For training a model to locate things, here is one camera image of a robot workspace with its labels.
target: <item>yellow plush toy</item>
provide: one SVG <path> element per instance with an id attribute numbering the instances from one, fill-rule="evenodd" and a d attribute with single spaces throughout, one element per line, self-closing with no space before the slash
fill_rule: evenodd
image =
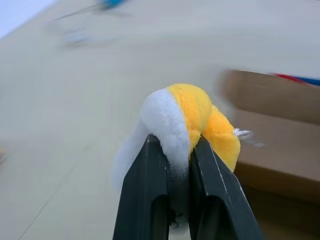
<path id="1" fill-rule="evenodd" d="M 233 172 L 240 152 L 234 130 L 197 86 L 174 84 L 153 92 L 145 99 L 133 132 L 116 153 L 112 182 L 120 192 L 147 135 L 155 135 L 169 162 L 170 206 L 176 216 L 170 230 L 183 232 L 188 228 L 190 154 L 203 135 Z"/>

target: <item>brown cardboard box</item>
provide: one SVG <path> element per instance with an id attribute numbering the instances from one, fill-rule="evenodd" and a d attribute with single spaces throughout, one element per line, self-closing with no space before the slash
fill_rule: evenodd
<path id="1" fill-rule="evenodd" d="M 233 70 L 222 90 L 265 144 L 243 143 L 235 174 L 268 239 L 320 239 L 320 87 Z"/>

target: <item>floor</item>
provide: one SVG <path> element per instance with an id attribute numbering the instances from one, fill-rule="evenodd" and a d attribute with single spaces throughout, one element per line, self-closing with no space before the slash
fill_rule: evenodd
<path id="1" fill-rule="evenodd" d="M 0 42 L 0 239 L 112 239 L 113 155 L 149 93 L 193 83 L 231 117 L 226 68 L 320 76 L 317 0 L 131 0 L 128 18 L 90 20 L 114 41 L 67 46 L 48 31 L 92 3 L 62 0 Z"/>

